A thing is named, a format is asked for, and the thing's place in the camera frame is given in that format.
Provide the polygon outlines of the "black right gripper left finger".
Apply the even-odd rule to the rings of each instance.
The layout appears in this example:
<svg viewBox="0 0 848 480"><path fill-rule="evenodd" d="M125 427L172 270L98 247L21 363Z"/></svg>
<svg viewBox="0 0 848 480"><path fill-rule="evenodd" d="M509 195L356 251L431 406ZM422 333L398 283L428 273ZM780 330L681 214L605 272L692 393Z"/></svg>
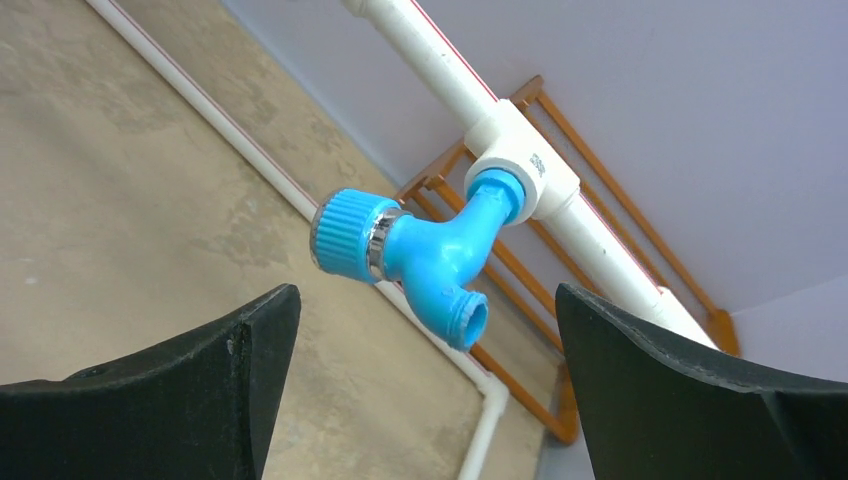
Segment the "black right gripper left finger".
<svg viewBox="0 0 848 480"><path fill-rule="evenodd" d="M61 381L1 389L5 479L258 479L297 338L280 285L237 310Z"/></svg>

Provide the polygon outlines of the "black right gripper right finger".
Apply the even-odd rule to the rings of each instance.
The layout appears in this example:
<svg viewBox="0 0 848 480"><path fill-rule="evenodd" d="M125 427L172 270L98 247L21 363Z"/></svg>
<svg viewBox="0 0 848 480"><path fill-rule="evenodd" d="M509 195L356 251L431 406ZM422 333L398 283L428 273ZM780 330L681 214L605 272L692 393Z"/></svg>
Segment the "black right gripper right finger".
<svg viewBox="0 0 848 480"><path fill-rule="evenodd" d="M561 284L556 312L599 479L843 479L847 386L725 354Z"/></svg>

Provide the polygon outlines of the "blue plastic water faucet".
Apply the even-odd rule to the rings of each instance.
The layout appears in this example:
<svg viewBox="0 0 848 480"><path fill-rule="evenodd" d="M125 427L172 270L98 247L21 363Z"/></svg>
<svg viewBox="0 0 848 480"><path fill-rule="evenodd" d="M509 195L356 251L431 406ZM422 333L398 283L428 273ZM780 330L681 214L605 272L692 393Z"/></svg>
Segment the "blue plastic water faucet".
<svg viewBox="0 0 848 480"><path fill-rule="evenodd" d="M478 174L460 213L441 223L419 219L390 198L340 189L313 218L310 251L328 274L369 285L400 283L425 328L451 348L467 351L484 332L488 299L465 287L524 202L519 180L501 169Z"/></svg>

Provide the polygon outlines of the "white PVC pipe frame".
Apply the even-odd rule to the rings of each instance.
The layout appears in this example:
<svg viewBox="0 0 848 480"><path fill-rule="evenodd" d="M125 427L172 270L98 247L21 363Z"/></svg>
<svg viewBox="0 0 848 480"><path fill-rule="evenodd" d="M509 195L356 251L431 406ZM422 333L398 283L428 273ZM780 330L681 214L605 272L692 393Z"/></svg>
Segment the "white PVC pipe frame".
<svg viewBox="0 0 848 480"><path fill-rule="evenodd" d="M317 202L310 197L117 3L96 1L93 8L312 227L313 218L324 201ZM523 209L502 228L529 219L543 220L565 211L577 190L576 175L564 172L563 160L545 159L550 158L550 154L542 153L540 137L530 133L529 122L511 101L493 94L417 2L350 1L347 8L354 16L368 20L453 112L465 127L465 145L474 151L482 150L482 156L474 163L482 166L472 166L471 173L465 176L467 201L471 183L478 174L488 169L501 169L513 174L525 192ZM578 233L583 230L581 227L588 225L576 219L565 221L567 233ZM606 249L601 247L601 240L592 237L590 233L587 242L590 255L611 258L611 254L602 253ZM473 359L471 348L455 350L428 331L412 312L400 283L380 281L373 286L481 392L483 411L459 472L463 479L478 478L506 408L506 385ZM649 319L647 309L639 311L635 305L626 305L624 300L613 301L651 323L701 344L709 343L705 334L694 333L694 321L689 328L675 326L675 321Z"/></svg>

